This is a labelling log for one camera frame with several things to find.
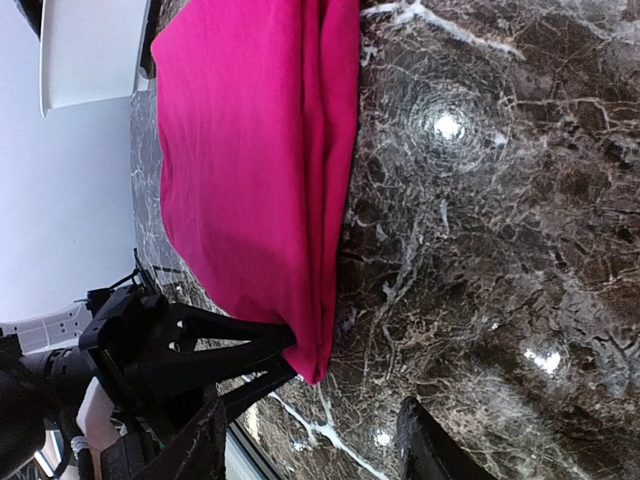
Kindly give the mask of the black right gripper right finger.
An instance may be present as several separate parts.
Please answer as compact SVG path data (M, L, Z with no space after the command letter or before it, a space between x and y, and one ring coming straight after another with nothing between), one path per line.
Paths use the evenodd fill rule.
M396 421L402 479L494 480L415 397L406 397Z

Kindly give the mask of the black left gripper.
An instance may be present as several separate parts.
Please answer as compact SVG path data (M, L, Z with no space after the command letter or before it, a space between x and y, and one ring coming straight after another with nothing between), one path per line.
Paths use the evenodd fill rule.
M159 440L173 439L204 405L215 383L260 372L219 395L215 418L231 423L296 376L283 353L296 339L287 325L238 320L166 297L114 293L79 348L124 417Z

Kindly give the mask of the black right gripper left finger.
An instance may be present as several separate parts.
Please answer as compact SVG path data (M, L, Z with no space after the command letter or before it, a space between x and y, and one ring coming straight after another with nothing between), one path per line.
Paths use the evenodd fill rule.
M223 479L226 406L214 386L180 394L168 410L116 404L127 433L100 453L103 479Z

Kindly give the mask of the red t-shirt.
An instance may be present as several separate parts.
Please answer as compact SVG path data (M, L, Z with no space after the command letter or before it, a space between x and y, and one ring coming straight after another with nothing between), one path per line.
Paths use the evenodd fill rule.
M191 1L151 46L168 239L232 317L326 375L358 119L355 1Z

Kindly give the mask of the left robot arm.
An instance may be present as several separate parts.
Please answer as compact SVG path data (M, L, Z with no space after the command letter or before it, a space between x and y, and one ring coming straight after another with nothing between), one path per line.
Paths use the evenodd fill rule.
M83 479L221 479L228 427L294 376L285 325L229 318L123 287L70 349L1 338L1 475L59 430Z

